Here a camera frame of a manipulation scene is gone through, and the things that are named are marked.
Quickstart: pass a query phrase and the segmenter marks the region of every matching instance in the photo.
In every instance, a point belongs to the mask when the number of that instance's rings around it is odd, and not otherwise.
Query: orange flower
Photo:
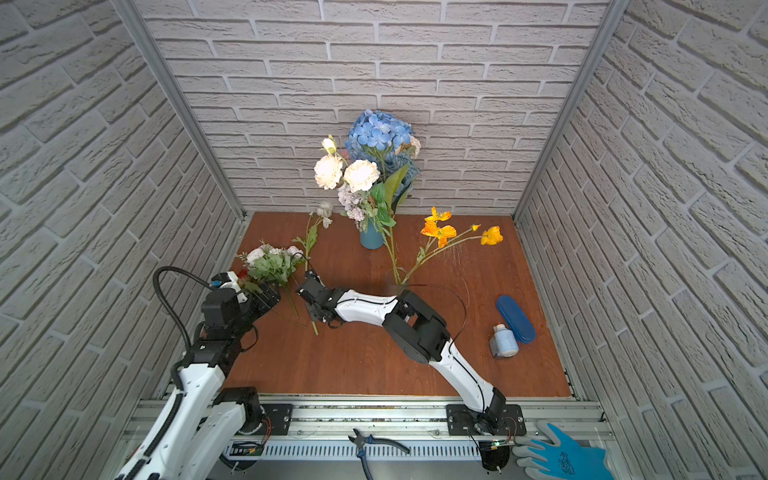
[[[453,238],[456,236],[456,229],[454,227],[451,227],[450,225],[445,225],[442,228],[438,228],[437,223],[428,219],[424,223],[424,228],[422,229],[422,235],[436,238],[438,240],[437,246],[440,248],[443,248],[445,245],[448,244],[449,238]]]
[[[426,220],[428,222],[438,222],[438,221],[444,222],[444,221],[446,221],[449,218],[451,218],[451,212],[444,212],[443,214],[439,214],[438,215],[437,214],[437,209],[432,207],[432,216],[431,217],[427,217],[424,220]]]
[[[502,232],[499,230],[499,228],[491,227],[482,233],[480,244],[496,245],[497,243],[501,243],[503,240],[504,240],[504,237],[502,237]]]

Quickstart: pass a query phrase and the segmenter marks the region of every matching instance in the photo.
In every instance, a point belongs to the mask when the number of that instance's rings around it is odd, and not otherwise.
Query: white brick wall
[[[764,0],[632,0],[518,228],[645,478],[768,478]]]
[[[248,210],[332,194],[318,140],[381,108],[424,145],[401,211],[474,214],[514,210],[606,3],[138,2]]]
[[[0,5],[0,65],[0,478],[97,478],[234,216],[110,2]]]

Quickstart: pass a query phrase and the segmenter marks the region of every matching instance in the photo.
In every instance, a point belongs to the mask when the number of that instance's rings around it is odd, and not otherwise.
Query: blue hydrangea
[[[410,189],[414,177],[419,173],[419,168],[409,154],[395,153],[401,145],[411,143],[411,134],[411,125],[394,115],[379,110],[366,110],[349,129],[349,140],[345,146],[350,159],[372,161],[379,169],[379,159],[367,153],[363,147],[382,152],[387,176],[394,174],[403,165],[410,164],[406,177],[395,192],[398,197],[405,189]]]

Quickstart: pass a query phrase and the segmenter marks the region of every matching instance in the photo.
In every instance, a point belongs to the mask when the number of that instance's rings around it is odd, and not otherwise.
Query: black mounting plate
[[[293,412],[293,405],[290,403],[262,403],[266,416],[270,418],[272,422],[271,436],[285,436],[288,435],[288,428],[290,427],[290,416]],[[266,435],[266,425],[261,424],[259,429],[251,433],[255,436]]]
[[[475,429],[475,421],[480,415],[477,412],[467,409],[465,405],[454,403],[445,406],[445,416],[448,419],[448,434],[466,437],[467,432],[473,435],[479,435]],[[502,412],[498,416],[496,425],[497,435],[507,434],[507,427],[512,435],[525,435],[525,419],[520,405],[509,403],[504,405]]]

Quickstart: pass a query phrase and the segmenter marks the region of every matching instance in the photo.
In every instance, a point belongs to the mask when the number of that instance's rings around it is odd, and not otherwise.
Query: bottle
[[[520,351],[515,334],[506,325],[499,323],[493,327],[491,338],[491,353],[493,356],[513,356]]]

